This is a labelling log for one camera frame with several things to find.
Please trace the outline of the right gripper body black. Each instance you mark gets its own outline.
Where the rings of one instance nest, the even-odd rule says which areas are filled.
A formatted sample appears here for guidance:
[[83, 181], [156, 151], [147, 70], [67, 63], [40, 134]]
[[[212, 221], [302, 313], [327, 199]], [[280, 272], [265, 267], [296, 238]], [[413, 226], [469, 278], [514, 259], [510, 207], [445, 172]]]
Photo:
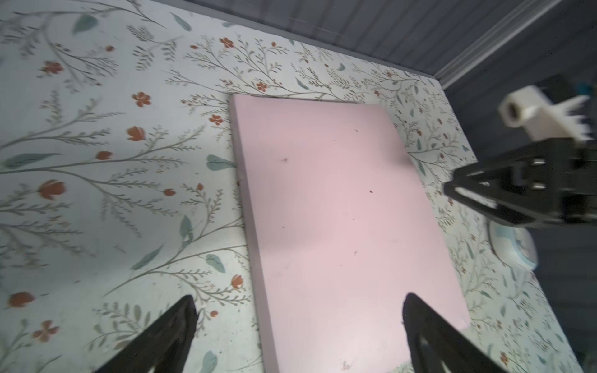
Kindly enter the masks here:
[[567, 224], [596, 223], [596, 140], [575, 149], [566, 171], [563, 220]]

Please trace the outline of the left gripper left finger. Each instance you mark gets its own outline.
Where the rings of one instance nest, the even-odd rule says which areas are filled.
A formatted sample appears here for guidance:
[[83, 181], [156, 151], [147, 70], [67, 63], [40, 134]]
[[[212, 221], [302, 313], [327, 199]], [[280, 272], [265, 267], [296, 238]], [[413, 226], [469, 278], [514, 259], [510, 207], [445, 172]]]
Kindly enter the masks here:
[[185, 295], [98, 371], [181, 373], [197, 321], [194, 299]]

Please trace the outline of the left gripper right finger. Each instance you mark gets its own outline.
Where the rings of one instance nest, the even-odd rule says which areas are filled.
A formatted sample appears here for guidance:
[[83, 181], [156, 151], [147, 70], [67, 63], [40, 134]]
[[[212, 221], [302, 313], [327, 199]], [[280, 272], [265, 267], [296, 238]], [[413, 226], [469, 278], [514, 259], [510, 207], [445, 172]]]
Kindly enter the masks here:
[[414, 293], [402, 315], [415, 372], [505, 371]]

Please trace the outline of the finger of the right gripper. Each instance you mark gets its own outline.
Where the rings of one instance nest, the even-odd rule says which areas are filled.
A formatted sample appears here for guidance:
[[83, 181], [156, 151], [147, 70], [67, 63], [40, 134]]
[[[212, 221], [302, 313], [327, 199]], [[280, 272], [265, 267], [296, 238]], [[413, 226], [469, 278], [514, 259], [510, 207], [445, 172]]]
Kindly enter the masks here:
[[444, 194], [506, 226], [561, 224], [567, 140], [534, 142], [455, 169]]

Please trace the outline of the pink folder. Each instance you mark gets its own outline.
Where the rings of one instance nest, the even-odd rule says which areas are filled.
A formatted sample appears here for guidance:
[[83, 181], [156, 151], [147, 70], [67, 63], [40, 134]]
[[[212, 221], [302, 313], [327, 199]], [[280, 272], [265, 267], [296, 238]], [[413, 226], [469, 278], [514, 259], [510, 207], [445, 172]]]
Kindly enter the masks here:
[[470, 314], [418, 171], [373, 104], [229, 102], [267, 372], [388, 372], [407, 362], [404, 300]]

